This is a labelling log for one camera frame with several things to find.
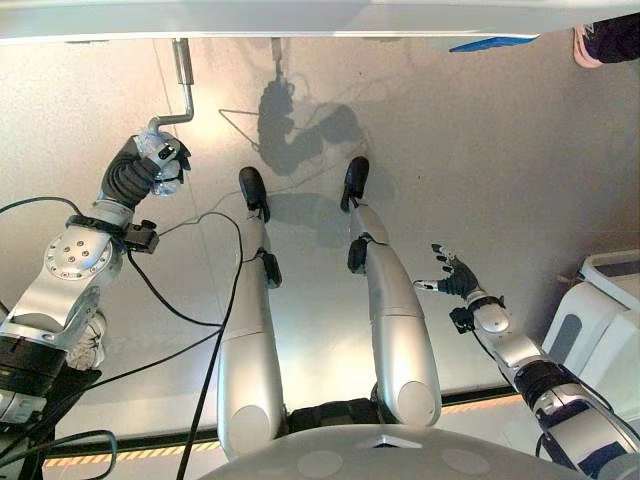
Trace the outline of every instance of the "metal handle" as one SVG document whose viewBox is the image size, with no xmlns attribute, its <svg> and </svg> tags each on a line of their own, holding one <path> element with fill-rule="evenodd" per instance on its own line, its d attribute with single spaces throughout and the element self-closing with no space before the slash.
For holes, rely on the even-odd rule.
<svg viewBox="0 0 640 480">
<path fill-rule="evenodd" d="M 154 132 L 162 125 L 174 125 L 176 123 L 186 123 L 193 120 L 193 97 L 191 95 L 191 85 L 193 85 L 193 71 L 191 70 L 191 54 L 189 52 L 189 41 L 186 38 L 173 40 L 173 56 L 176 61 L 176 73 L 178 83 L 182 85 L 184 96 L 185 113 L 182 115 L 163 115 L 153 117 L 149 120 L 149 130 Z"/>
</svg>

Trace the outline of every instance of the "gray floor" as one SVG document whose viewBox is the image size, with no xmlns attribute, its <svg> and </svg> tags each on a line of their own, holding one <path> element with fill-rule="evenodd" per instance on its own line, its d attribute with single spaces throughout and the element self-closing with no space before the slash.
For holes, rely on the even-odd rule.
<svg viewBox="0 0 640 480">
<path fill-rule="evenodd" d="M 284 275 L 271 307 L 290 409 L 367 396 L 375 381 L 366 280 L 346 269 L 348 218 L 337 208 L 356 154 L 372 162 L 368 197 L 409 274 L 438 277 L 428 245 L 445 243 L 537 338 L 564 291 L 558 275 L 570 276 L 586 254 L 638 246 L 637 61 L 581 69 L 569 32 L 461 55 L 419 38 L 284 40 L 296 129 L 277 147 L 277 126 L 259 137 L 255 115 L 275 75 L 270 41 L 194 39 L 191 51 L 196 118 L 177 132 L 193 170 L 179 194 L 150 199 L 138 218 L 166 228 L 214 205 L 238 217 L 237 172 L 260 169 Z M 182 108 L 166 40 L 2 47 L 0 65 L 0 204 L 59 194 L 88 205 L 124 140 L 169 105 Z M 249 113 L 226 113 L 229 121 L 219 109 Z M 3 216 L 3 301 L 13 304 L 38 273 L 44 245 L 68 214 L 41 205 Z M 167 235 L 140 262 L 178 308 L 213 321 L 225 308 L 234 249 L 233 230 L 208 219 Z M 443 390 L 499 383 L 473 338 L 450 324 L 457 303 L 420 297 Z M 166 312 L 129 266 L 102 308 L 105 378 L 206 334 Z M 210 352 L 199 347 L 87 394 L 60 433 L 186 427 Z M 205 424 L 215 423 L 210 393 Z"/>
</svg>

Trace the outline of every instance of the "person's shoe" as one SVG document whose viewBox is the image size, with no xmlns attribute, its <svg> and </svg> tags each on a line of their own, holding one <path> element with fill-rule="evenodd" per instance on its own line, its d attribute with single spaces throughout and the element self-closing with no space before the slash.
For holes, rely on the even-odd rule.
<svg viewBox="0 0 640 480">
<path fill-rule="evenodd" d="M 260 172 L 253 167 L 244 167 L 238 174 L 240 189 L 249 210 L 261 210 L 264 223 L 269 221 L 271 212 L 267 204 L 267 191 Z"/>
<path fill-rule="evenodd" d="M 573 58 L 584 68 L 598 68 L 603 63 L 597 59 L 598 36 L 594 24 L 573 28 Z"/>
<path fill-rule="evenodd" d="M 67 354 L 67 365 L 76 370 L 97 368 L 105 359 L 102 339 L 107 330 L 107 322 L 100 312 L 96 312 L 89 319 L 80 337 L 80 341 Z"/>
<path fill-rule="evenodd" d="M 347 168 L 347 174 L 344 177 L 344 192 L 340 202 L 340 208 L 343 212 L 349 213 L 350 198 L 362 198 L 368 175 L 369 160 L 364 157 L 356 157 L 351 160 L 349 168 Z"/>
</svg>

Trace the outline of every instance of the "black cable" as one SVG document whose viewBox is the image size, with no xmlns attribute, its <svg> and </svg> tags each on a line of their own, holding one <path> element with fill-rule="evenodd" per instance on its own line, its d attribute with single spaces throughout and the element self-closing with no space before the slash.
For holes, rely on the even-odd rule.
<svg viewBox="0 0 640 480">
<path fill-rule="evenodd" d="M 231 298 L 229 299 L 229 304 L 227 305 L 227 312 L 225 313 L 224 320 L 222 321 L 222 327 L 220 328 L 220 335 L 216 339 L 216 345 L 213 348 L 213 353 L 211 355 L 211 360 L 209 361 L 209 367 L 207 368 L 207 374 L 205 375 L 204 382 L 202 384 L 202 389 L 200 390 L 200 398 L 198 399 L 198 405 L 196 406 L 196 411 L 193 414 L 193 420 L 191 422 L 191 429 L 189 430 L 189 436 L 187 437 L 187 443 L 184 446 L 184 451 L 182 452 L 182 458 L 180 459 L 180 467 L 178 468 L 178 474 L 176 476 L 176 480 L 183 480 L 184 475 L 187 471 L 187 464 L 189 463 L 189 455 L 191 455 L 191 449 L 193 447 L 193 442 L 196 438 L 196 433 L 198 431 L 198 424 L 200 423 L 200 417 L 202 416 L 202 410 L 204 408 L 204 402 L 207 398 L 207 392 L 209 390 L 209 383 L 211 382 L 211 377 L 213 376 L 213 368 L 215 366 L 216 358 L 218 356 L 218 350 L 220 349 L 220 343 L 222 341 L 222 336 L 224 335 L 224 330 L 227 327 L 227 322 L 229 321 L 229 317 L 231 316 L 231 310 L 233 308 L 233 301 L 236 296 L 236 288 L 238 286 L 238 278 L 240 277 L 240 272 L 242 271 L 242 264 L 244 259 L 244 252 L 242 250 L 242 234 L 240 233 L 240 227 L 238 224 L 230 217 L 225 215 L 224 213 L 218 212 L 208 212 L 207 214 L 217 214 L 221 217 L 226 218 L 229 222 L 233 224 L 236 228 L 236 232 L 238 234 L 238 250 L 240 251 L 240 260 L 238 261 L 238 269 L 236 270 L 236 276 L 233 279 L 233 287 L 231 288 Z M 205 215 L 202 215 L 198 222 L 204 218 Z"/>
<path fill-rule="evenodd" d="M 540 448 L 542 448 L 542 437 L 544 437 L 544 433 L 538 437 L 538 441 L 536 442 L 536 458 L 540 458 Z"/>
<path fill-rule="evenodd" d="M 10 203 L 9 205 L 5 205 L 4 207 L 0 208 L 0 215 L 3 214 L 4 212 L 8 212 L 9 210 L 16 208 L 16 207 L 20 207 L 22 205 L 27 205 L 29 203 L 35 203 L 35 202 L 61 202 L 61 203 L 65 203 L 67 205 L 69 205 L 71 208 L 73 208 L 73 211 L 76 212 L 78 215 L 82 215 L 82 212 L 80 211 L 80 209 L 78 208 L 78 206 L 73 203 L 71 200 L 69 200 L 68 198 L 64 198 L 64 197 L 32 197 L 32 198 L 25 198 L 24 200 L 18 200 L 17 202 L 13 202 Z M 2 312 L 2 314 L 6 317 L 7 315 L 9 315 L 9 308 L 7 308 L 7 306 L 0 300 L 0 312 Z"/>
<path fill-rule="evenodd" d="M 116 436 L 113 434 L 113 432 L 110 432 L 109 430 L 91 430 L 89 432 L 76 433 L 75 435 L 69 435 L 68 437 L 59 438 L 58 440 L 53 440 L 51 442 L 41 443 L 37 447 L 29 448 L 24 452 L 20 452 L 16 455 L 10 456 L 9 458 L 5 458 L 4 460 L 0 460 L 0 468 L 5 467 L 10 463 L 17 462 L 18 460 L 22 460 L 23 458 L 28 457 L 29 455 L 33 455 L 35 453 L 48 450 L 50 448 L 53 448 L 58 445 L 62 445 L 64 443 L 74 442 L 76 440 L 82 440 L 85 438 L 97 437 L 97 436 L 105 436 L 109 440 L 109 449 L 111 450 L 111 462 L 109 463 L 109 468 L 107 468 L 106 472 L 98 475 L 97 477 L 91 477 L 86 480 L 101 480 L 103 478 L 106 478 L 116 466 L 116 452 L 118 449 L 118 444 L 117 444 Z"/>
<path fill-rule="evenodd" d="M 482 343 L 482 342 L 480 341 L 480 339 L 478 338 L 478 334 L 476 333 L 476 331 L 475 331 L 475 330 L 471 330 L 471 333 L 473 333 L 473 336 L 474 336 L 474 337 L 476 337 L 476 340 L 478 341 L 478 343 L 480 344 L 480 346 L 482 347 L 482 349 L 485 351 L 485 353 L 486 353 L 487 355 L 489 355 L 489 358 L 491 359 L 491 361 L 495 362 L 495 360 L 496 360 L 496 359 L 495 359 L 495 358 L 493 358 L 493 355 L 491 355 L 491 353 L 489 353 L 489 350 L 487 350 L 487 347 L 485 346 L 485 344 L 484 344 L 484 343 Z"/>
<path fill-rule="evenodd" d="M 182 320 L 185 320 L 185 321 L 187 321 L 189 323 L 193 323 L 195 325 L 202 325 L 202 326 L 205 326 L 205 327 L 220 327 L 222 325 L 220 323 L 200 322 L 198 320 L 194 320 L 191 317 L 187 317 L 183 313 L 180 313 L 169 302 L 167 302 L 167 300 L 156 289 L 156 287 L 154 287 L 153 283 L 151 283 L 151 280 L 149 280 L 149 277 L 147 277 L 147 275 L 144 273 L 142 268 L 140 268 L 140 265 L 138 265 L 138 263 L 133 259 L 133 253 L 132 253 L 131 250 L 127 250 L 127 258 L 129 259 L 129 262 L 131 263 L 133 268 L 136 270 L 136 272 L 138 272 L 138 275 L 140 275 L 140 277 L 142 278 L 144 283 L 147 284 L 147 287 L 149 287 L 149 290 L 151 290 L 151 293 L 153 293 L 155 295 L 155 297 L 160 301 L 160 303 L 162 303 L 162 305 L 164 305 L 167 308 L 167 310 L 169 310 L 171 313 L 173 313 L 176 317 L 179 317 Z"/>
</svg>

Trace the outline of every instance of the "white equipment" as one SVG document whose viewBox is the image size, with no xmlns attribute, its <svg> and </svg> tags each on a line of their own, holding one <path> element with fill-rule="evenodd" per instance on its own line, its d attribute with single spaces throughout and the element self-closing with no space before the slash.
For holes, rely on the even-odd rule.
<svg viewBox="0 0 640 480">
<path fill-rule="evenodd" d="M 564 296 L 542 345 L 640 425 L 640 250 L 588 257 L 584 283 Z"/>
</svg>

